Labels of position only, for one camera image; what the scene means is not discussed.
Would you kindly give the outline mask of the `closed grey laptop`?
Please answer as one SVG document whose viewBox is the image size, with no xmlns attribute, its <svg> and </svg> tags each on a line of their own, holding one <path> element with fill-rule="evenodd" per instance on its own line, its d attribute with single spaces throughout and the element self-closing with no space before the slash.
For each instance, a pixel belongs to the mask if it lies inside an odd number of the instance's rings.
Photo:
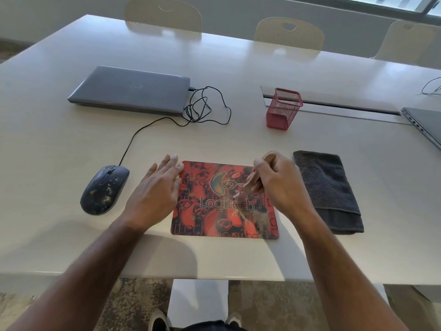
<svg viewBox="0 0 441 331">
<path fill-rule="evenodd" d="M 178 116 L 187 106 L 190 78 L 97 66 L 69 95 L 72 104 Z"/>
<path fill-rule="evenodd" d="M 441 151 L 441 111 L 405 107 L 400 113 Z"/>
</svg>

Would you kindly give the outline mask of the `person's shoe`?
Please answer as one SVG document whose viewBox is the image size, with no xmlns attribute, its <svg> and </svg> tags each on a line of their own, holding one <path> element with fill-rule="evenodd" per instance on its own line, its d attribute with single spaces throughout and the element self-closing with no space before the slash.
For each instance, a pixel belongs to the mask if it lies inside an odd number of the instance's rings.
<svg viewBox="0 0 441 331">
<path fill-rule="evenodd" d="M 166 315 L 156 309 L 150 318 L 148 331 L 171 331 Z"/>
<path fill-rule="evenodd" d="M 230 329 L 233 329 L 234 331 L 241 331 L 242 329 L 242 317 L 238 312 L 232 312 L 228 315 L 227 319 L 225 320 L 226 325 Z"/>
</svg>

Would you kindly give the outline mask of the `person's right forearm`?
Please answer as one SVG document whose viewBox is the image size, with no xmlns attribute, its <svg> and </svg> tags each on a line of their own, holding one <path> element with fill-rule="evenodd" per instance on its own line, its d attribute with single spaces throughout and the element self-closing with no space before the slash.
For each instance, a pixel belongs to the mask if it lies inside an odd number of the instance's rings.
<svg viewBox="0 0 441 331">
<path fill-rule="evenodd" d="M 330 331 L 410 331 L 314 208 L 290 211 Z"/>
</svg>

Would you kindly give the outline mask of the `beige chair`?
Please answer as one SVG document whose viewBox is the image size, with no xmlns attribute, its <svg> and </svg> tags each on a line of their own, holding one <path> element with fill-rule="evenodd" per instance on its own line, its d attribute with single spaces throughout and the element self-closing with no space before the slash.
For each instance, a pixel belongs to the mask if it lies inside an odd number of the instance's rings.
<svg viewBox="0 0 441 331">
<path fill-rule="evenodd" d="M 192 5 L 179 0 L 130 0 L 124 6 L 124 20 L 130 29 L 147 25 L 202 32 L 202 16 Z"/>
<path fill-rule="evenodd" d="M 321 51 L 325 36 L 318 27 L 308 22 L 269 17 L 258 23 L 254 41 Z"/>
<path fill-rule="evenodd" d="M 411 21 L 394 21 L 372 60 L 429 67 L 423 57 L 437 38 L 441 27 Z"/>
</svg>

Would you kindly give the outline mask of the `black computer mouse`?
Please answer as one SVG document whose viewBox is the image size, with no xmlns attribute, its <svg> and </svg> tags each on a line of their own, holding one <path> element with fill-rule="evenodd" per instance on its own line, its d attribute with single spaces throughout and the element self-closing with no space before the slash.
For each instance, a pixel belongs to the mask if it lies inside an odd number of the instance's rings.
<svg viewBox="0 0 441 331">
<path fill-rule="evenodd" d="M 85 188 L 80 206 L 89 215 L 107 213 L 117 202 L 130 171 L 126 167 L 108 165 L 102 167 Z"/>
</svg>

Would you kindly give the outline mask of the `window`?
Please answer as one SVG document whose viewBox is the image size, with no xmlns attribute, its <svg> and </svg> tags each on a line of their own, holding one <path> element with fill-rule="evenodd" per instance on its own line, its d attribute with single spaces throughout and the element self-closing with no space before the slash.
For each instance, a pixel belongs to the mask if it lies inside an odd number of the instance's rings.
<svg viewBox="0 0 441 331">
<path fill-rule="evenodd" d="M 423 13 L 424 10 L 432 4 L 428 11 L 429 15 L 441 17 L 441 0 L 348 0 L 358 3 L 383 6 L 398 10 L 408 10 L 416 13 Z"/>
</svg>

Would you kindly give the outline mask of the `red mesh pen holder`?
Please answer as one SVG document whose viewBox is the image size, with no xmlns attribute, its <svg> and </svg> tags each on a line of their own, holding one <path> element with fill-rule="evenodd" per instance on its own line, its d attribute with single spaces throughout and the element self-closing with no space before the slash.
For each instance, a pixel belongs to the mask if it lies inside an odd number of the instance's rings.
<svg viewBox="0 0 441 331">
<path fill-rule="evenodd" d="M 285 88 L 275 88 L 266 113 L 266 126 L 280 131 L 287 131 L 302 106 L 303 100 L 299 92 Z"/>
</svg>

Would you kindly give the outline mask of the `person's right hand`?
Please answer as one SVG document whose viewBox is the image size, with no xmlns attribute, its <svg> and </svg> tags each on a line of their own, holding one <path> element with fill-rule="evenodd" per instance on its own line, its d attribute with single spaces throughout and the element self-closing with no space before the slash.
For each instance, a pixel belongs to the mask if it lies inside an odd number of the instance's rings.
<svg viewBox="0 0 441 331">
<path fill-rule="evenodd" d="M 274 171 L 277 173 L 277 196 L 268 196 L 275 208 L 293 224 L 317 215 L 306 190 L 299 168 L 277 152 Z"/>
</svg>

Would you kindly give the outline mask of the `red patterned mouse pad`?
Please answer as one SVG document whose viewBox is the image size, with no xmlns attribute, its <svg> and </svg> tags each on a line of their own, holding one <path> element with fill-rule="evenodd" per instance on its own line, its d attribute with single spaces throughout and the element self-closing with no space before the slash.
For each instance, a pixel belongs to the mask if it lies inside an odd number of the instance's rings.
<svg viewBox="0 0 441 331">
<path fill-rule="evenodd" d="M 183 165 L 171 234 L 279 238 L 275 208 L 266 194 L 249 194 L 241 203 L 234 200 L 252 167 L 199 161 L 183 161 Z"/>
</svg>

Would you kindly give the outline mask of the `person's dark trousers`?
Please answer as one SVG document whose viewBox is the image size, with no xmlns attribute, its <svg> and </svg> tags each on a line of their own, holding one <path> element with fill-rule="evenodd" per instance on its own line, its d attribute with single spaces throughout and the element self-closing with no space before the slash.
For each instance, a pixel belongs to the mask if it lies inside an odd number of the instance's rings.
<svg viewBox="0 0 441 331">
<path fill-rule="evenodd" d="M 207 321 L 192 324 L 187 326 L 180 331 L 234 331 L 230 329 L 228 325 L 226 325 L 225 321 L 217 320 L 217 321 Z"/>
</svg>

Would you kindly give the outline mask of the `person's right shoe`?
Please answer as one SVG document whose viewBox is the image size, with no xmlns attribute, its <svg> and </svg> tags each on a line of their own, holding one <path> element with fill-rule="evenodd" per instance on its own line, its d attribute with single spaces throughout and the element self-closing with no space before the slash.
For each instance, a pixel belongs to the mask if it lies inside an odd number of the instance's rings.
<svg viewBox="0 0 441 331">
<path fill-rule="evenodd" d="M 233 329 L 234 331 L 241 331 L 242 329 L 242 317 L 238 312 L 232 312 L 228 315 L 227 319 L 225 320 L 226 325 L 230 329 Z"/>
</svg>

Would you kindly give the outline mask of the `person's left hand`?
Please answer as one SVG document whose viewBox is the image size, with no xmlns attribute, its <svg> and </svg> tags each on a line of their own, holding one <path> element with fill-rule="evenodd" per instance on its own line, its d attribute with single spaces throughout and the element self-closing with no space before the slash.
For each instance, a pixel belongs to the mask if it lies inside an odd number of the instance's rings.
<svg viewBox="0 0 441 331">
<path fill-rule="evenodd" d="M 148 179 L 142 178 L 130 195 L 120 218 L 136 231 L 145 233 L 149 228 L 164 220 L 175 208 L 173 200 L 173 182 L 177 177 L 165 175 L 165 165 L 172 156 L 166 155 L 158 164 L 157 171 Z M 184 169 L 178 163 L 179 175 Z"/>
</svg>

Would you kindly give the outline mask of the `wooden brush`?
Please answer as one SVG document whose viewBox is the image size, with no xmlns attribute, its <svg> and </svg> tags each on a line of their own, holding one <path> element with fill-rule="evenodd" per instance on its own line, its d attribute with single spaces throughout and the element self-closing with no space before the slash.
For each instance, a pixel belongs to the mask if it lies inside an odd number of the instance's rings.
<svg viewBox="0 0 441 331">
<path fill-rule="evenodd" d="M 270 151 L 262 157 L 262 160 L 265 161 L 269 165 L 269 167 L 273 170 L 274 160 L 276 157 L 277 157 L 276 151 Z M 234 203 L 239 205 L 241 202 L 244 202 L 248 197 L 248 195 L 252 193 L 253 188 L 256 185 L 260 185 L 260 184 L 262 184 L 260 175 L 255 169 L 253 169 L 253 172 L 247 178 L 246 183 L 234 196 L 233 198 Z"/>
</svg>

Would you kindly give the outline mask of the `person's left forearm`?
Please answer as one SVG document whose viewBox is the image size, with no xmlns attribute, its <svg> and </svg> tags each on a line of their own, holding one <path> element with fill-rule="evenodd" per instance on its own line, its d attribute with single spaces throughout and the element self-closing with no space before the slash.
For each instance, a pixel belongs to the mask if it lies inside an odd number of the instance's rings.
<svg viewBox="0 0 441 331">
<path fill-rule="evenodd" d="M 145 218 L 119 216 L 5 331 L 93 331 L 142 235 Z"/>
</svg>

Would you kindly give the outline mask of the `person's left shoe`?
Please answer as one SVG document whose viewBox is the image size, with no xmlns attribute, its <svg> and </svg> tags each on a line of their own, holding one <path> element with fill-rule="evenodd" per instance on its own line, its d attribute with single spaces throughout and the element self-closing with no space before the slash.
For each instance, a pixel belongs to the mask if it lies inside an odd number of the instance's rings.
<svg viewBox="0 0 441 331">
<path fill-rule="evenodd" d="M 156 309 L 150 318 L 148 331 L 171 331 L 166 315 Z"/>
</svg>

